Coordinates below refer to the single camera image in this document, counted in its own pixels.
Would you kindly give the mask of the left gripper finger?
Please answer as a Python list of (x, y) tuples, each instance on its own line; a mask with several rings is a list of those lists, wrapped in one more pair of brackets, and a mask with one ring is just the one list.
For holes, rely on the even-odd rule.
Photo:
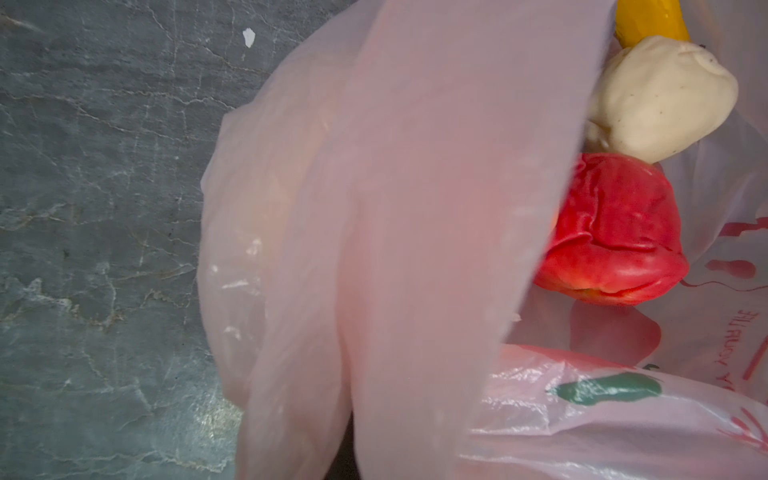
[(325, 475), (325, 480), (360, 480), (354, 450), (354, 416), (351, 416), (339, 450)]

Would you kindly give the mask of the pink plastic bag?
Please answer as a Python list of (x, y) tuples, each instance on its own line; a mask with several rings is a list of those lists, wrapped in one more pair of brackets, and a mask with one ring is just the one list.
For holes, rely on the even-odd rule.
[(239, 479), (767, 475), (767, 5), (686, 1), (739, 82), (671, 183), (688, 274), (638, 305), (534, 282), (616, 1), (358, 1), (228, 113), (200, 308)]

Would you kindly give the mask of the red fake strawberry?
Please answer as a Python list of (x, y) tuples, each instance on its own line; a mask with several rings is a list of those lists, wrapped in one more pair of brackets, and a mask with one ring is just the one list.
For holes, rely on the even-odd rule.
[(626, 155), (583, 153), (534, 282), (586, 303), (658, 298), (689, 272), (681, 226), (661, 170)]

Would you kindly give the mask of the beige fake fruit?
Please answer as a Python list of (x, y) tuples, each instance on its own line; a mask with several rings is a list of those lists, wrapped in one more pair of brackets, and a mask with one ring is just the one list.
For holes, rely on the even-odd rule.
[(719, 128), (738, 94), (736, 77), (705, 48), (647, 37), (606, 64), (590, 98), (584, 147), (658, 163)]

